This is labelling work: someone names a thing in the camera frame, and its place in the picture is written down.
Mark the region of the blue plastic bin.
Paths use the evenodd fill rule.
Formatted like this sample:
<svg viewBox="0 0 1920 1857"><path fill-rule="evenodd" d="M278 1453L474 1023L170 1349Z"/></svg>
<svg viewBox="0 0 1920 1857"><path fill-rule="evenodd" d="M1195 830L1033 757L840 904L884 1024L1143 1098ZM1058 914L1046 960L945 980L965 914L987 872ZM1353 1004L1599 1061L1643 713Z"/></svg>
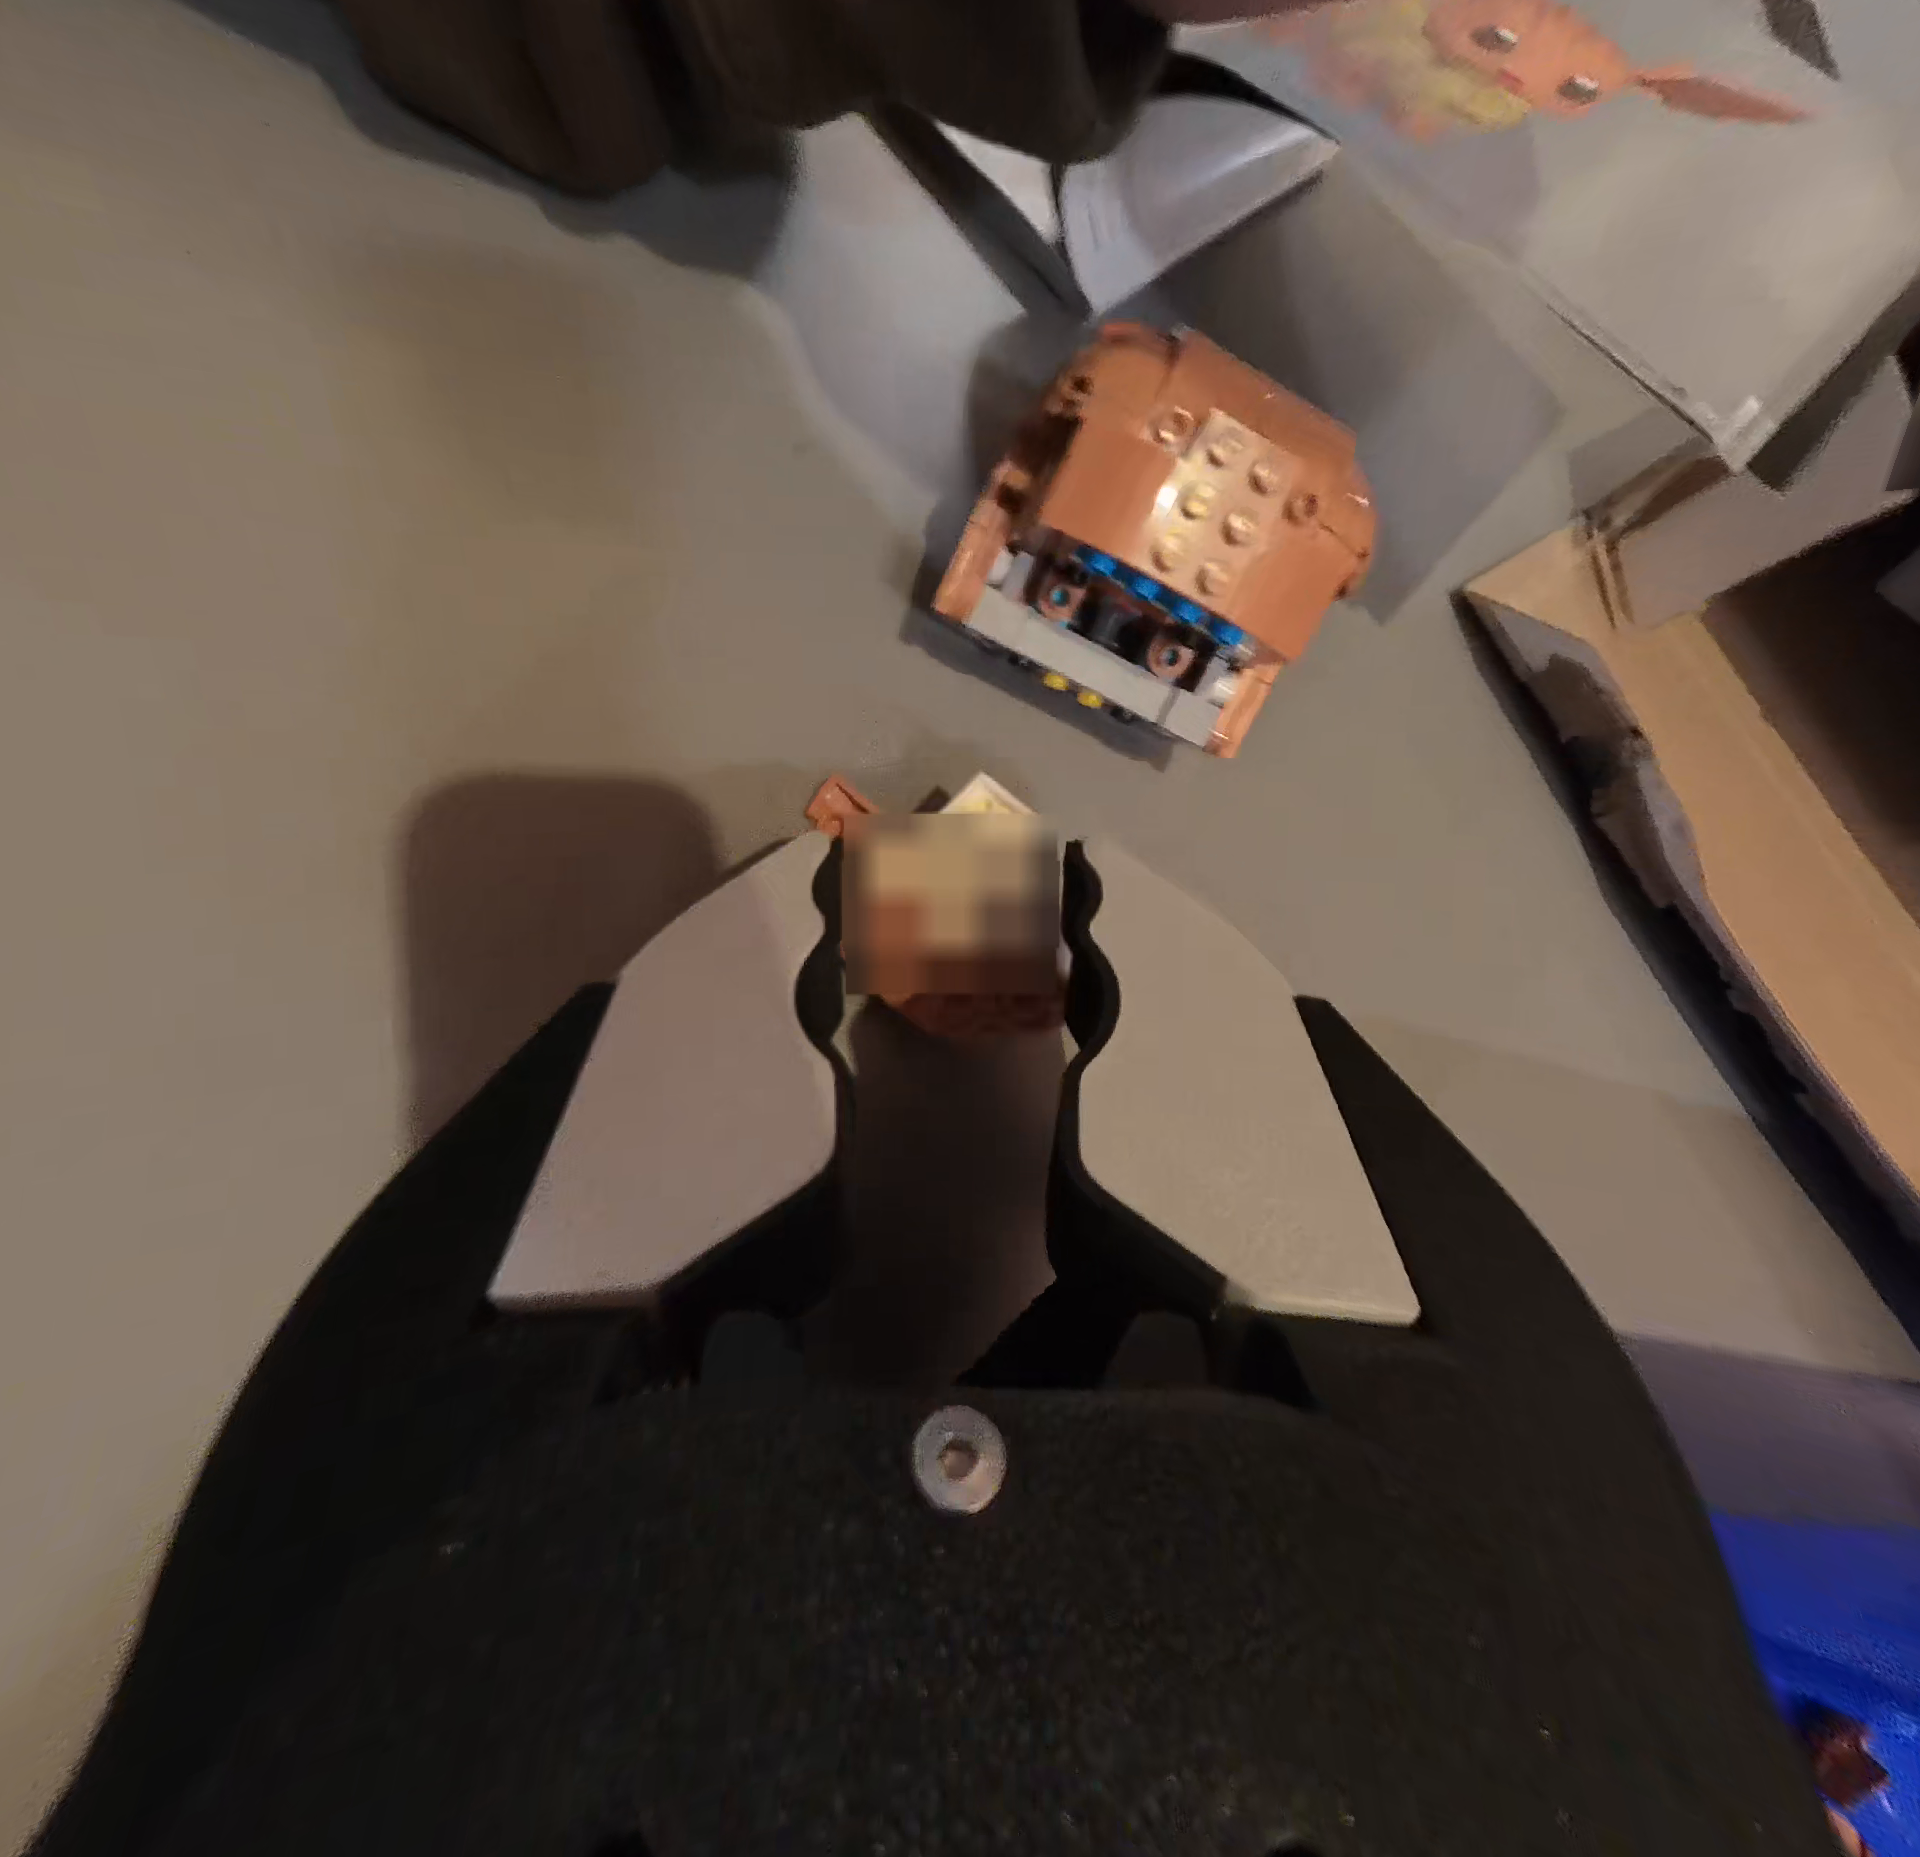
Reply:
<svg viewBox="0 0 1920 1857"><path fill-rule="evenodd" d="M1856 1853L1919 1852L1919 1534L1714 1509L1762 1675Z"/></svg>

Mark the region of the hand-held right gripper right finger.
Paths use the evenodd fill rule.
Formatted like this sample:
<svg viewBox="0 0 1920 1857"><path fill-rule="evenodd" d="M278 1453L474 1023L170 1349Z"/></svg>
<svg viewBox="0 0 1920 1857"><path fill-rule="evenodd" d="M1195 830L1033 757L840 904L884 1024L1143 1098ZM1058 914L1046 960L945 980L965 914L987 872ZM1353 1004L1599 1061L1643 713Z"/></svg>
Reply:
<svg viewBox="0 0 1920 1857"><path fill-rule="evenodd" d="M1098 1213L1206 1307L1419 1323L1281 966L1107 839L1064 874L1064 1164Z"/></svg>

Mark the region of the grey desk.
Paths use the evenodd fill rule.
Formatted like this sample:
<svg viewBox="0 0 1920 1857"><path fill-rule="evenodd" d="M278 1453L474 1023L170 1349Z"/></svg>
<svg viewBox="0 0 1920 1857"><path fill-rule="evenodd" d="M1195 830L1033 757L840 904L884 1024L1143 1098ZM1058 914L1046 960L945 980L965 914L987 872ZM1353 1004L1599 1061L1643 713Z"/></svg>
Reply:
<svg viewBox="0 0 1920 1857"><path fill-rule="evenodd" d="M1237 762L911 620L1073 345L867 125L582 211L316 0L4 0L4 1853L262 1344L421 1138L842 770L990 770L1336 1003L1612 1326L1917 1381L1454 589L1670 424L1345 171L1167 280L1381 563Z"/></svg>

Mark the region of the brown brick body model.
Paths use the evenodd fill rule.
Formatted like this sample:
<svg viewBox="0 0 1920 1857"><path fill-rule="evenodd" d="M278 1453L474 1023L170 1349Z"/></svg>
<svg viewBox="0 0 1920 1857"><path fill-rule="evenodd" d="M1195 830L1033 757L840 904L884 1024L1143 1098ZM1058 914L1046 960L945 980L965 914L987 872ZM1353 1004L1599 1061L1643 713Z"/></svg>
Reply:
<svg viewBox="0 0 1920 1857"><path fill-rule="evenodd" d="M1016 431L927 606L1051 693L1232 758L1371 573L1356 451L1200 332L1105 323Z"/></svg>

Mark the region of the fox print instruction booklet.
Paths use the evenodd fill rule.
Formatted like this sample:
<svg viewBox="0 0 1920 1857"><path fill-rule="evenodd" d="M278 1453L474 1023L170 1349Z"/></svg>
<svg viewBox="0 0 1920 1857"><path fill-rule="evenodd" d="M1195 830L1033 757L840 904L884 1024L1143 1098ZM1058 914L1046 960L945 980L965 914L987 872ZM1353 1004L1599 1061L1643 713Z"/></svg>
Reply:
<svg viewBox="0 0 1920 1857"><path fill-rule="evenodd" d="M1188 25L1116 147L876 130L1068 310L1350 174L1820 531L1917 488L1917 0L1325 0Z"/></svg>

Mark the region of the brown brick assembly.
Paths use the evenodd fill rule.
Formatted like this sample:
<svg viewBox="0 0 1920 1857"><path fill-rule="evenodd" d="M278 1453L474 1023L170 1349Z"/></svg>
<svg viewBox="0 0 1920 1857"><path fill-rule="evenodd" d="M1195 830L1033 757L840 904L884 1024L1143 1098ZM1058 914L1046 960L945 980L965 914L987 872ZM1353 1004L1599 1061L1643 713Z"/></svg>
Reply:
<svg viewBox="0 0 1920 1857"><path fill-rule="evenodd" d="M846 839L881 814L876 803L842 775L829 776L809 798L807 822L826 836ZM1034 811L987 770L973 772L959 789L930 789L916 816L1006 816L1033 818Z"/></svg>

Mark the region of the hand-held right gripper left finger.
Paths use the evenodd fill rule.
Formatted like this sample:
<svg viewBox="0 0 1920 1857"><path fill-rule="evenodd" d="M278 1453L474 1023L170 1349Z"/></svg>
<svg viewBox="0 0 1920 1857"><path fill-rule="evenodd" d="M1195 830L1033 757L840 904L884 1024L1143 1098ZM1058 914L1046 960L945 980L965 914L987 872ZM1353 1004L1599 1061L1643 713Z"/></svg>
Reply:
<svg viewBox="0 0 1920 1857"><path fill-rule="evenodd" d="M493 1274L505 1313L679 1296L829 1184L846 1070L804 971L829 949L831 839L794 836L713 888L619 972Z"/></svg>

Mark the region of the printed cardboard box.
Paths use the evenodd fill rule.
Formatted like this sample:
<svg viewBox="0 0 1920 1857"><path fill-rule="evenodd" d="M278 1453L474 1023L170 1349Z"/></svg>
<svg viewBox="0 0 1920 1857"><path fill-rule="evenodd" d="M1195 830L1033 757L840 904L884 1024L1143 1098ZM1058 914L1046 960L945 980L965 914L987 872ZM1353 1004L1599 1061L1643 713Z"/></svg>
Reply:
<svg viewBox="0 0 1920 1857"><path fill-rule="evenodd" d="M1803 1113L1919 1218L1917 385L1785 486L1673 456L1461 594L1644 898Z"/></svg>

